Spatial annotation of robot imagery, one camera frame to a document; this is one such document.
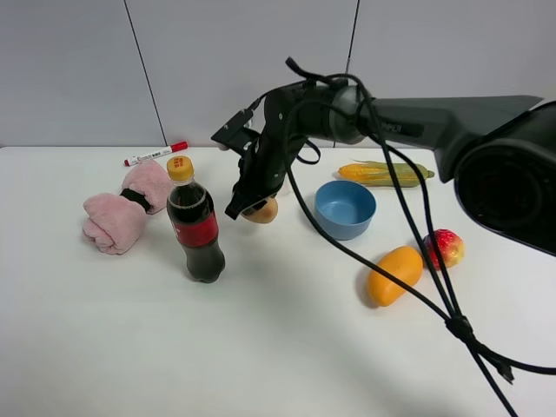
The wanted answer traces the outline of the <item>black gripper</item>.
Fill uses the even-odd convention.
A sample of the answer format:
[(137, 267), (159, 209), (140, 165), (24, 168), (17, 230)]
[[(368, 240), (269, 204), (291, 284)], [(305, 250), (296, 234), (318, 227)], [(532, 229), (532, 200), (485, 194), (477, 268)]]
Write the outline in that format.
[[(333, 91), (329, 87), (283, 87), (270, 92), (264, 104), (265, 125), (257, 149), (246, 163), (243, 179), (232, 188), (225, 214), (232, 220), (239, 215), (271, 215), (275, 194), (308, 138), (330, 139), (329, 106)], [(269, 196), (259, 201), (259, 196)]]

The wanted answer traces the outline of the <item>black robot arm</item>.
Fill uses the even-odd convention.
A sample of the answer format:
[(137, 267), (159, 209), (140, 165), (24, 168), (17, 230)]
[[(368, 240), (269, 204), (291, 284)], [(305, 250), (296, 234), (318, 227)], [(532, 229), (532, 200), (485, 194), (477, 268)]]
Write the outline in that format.
[(275, 195), (308, 138), (356, 144), (383, 138), (434, 153), (467, 215), (515, 242), (555, 251), (555, 105), (536, 96), (375, 99), (352, 85), (304, 82), (271, 90), (265, 125), (235, 114), (214, 140), (240, 155), (226, 213)]

